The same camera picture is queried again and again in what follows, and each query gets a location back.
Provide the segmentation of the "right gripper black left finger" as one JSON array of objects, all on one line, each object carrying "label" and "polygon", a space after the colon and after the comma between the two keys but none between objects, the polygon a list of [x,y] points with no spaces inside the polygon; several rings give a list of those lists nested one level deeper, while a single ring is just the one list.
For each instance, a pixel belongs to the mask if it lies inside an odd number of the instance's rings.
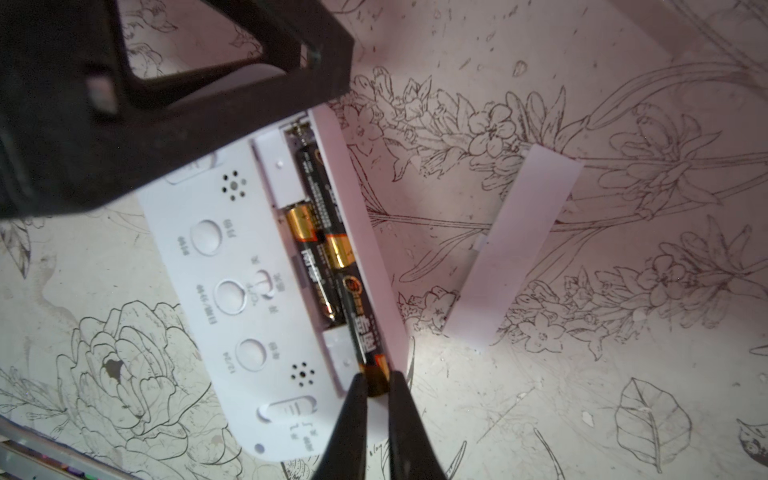
[{"label": "right gripper black left finger", "polygon": [[366,472],[367,381],[354,376],[313,479],[362,480]]}]

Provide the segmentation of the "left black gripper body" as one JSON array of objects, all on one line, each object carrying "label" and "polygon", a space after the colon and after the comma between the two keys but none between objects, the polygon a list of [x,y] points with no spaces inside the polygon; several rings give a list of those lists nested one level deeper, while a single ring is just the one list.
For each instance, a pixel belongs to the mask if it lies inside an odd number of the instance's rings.
[{"label": "left black gripper body", "polygon": [[107,137],[120,119],[113,1],[1,4],[1,216],[80,213],[131,192]]}]

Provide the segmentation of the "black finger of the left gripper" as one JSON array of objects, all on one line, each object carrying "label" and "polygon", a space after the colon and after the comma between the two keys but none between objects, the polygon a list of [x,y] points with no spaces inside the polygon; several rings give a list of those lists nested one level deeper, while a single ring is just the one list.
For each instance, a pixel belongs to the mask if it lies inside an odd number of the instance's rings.
[{"label": "black finger of the left gripper", "polygon": [[115,67],[104,108],[303,111],[312,67],[295,23],[269,1],[112,1]]},{"label": "black finger of the left gripper", "polygon": [[107,127],[107,199],[123,195],[261,127],[350,89],[354,38],[319,1],[212,1],[287,73],[201,95],[237,64],[152,80],[130,68],[119,9],[110,15],[117,119]]}]

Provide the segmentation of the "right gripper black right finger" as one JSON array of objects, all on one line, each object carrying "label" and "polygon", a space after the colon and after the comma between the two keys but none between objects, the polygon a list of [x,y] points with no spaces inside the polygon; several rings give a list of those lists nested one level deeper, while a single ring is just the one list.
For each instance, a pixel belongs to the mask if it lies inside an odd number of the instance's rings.
[{"label": "right gripper black right finger", "polygon": [[441,468],[411,395],[400,371],[390,374],[389,391],[390,478],[395,480],[441,479]]}]

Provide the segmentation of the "white digital alarm clock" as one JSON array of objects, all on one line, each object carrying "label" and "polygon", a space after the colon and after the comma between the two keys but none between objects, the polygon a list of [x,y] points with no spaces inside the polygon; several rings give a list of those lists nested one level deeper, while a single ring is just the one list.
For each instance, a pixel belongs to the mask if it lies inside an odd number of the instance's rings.
[{"label": "white digital alarm clock", "polygon": [[408,340],[341,125],[320,105],[140,189],[138,198],[229,429],[249,454],[321,454],[359,363],[347,321],[329,328],[285,211],[311,202],[295,161],[316,143],[389,367]]}]

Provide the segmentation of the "black gold AAA battery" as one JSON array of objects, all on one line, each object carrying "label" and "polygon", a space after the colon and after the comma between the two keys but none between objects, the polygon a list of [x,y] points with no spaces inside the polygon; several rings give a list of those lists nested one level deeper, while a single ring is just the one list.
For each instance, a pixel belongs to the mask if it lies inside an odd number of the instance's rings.
[{"label": "black gold AAA battery", "polygon": [[346,319],[332,282],[312,206],[308,202],[297,203],[287,208],[285,216],[320,313],[329,328],[343,325]]},{"label": "black gold AAA battery", "polygon": [[376,316],[357,266],[353,264],[336,270],[334,285],[350,325],[360,371],[367,381],[367,395],[382,396],[389,392],[390,368]]},{"label": "black gold AAA battery", "polygon": [[350,267],[356,258],[318,145],[301,146],[295,153],[295,161],[325,236],[331,265],[336,269]]}]

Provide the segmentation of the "white battery cover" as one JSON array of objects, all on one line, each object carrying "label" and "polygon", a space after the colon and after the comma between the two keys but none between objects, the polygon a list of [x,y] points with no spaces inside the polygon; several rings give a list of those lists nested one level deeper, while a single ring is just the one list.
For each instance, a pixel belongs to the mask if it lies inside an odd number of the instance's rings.
[{"label": "white battery cover", "polygon": [[476,350],[492,343],[583,167],[531,147],[447,316],[444,335]]}]

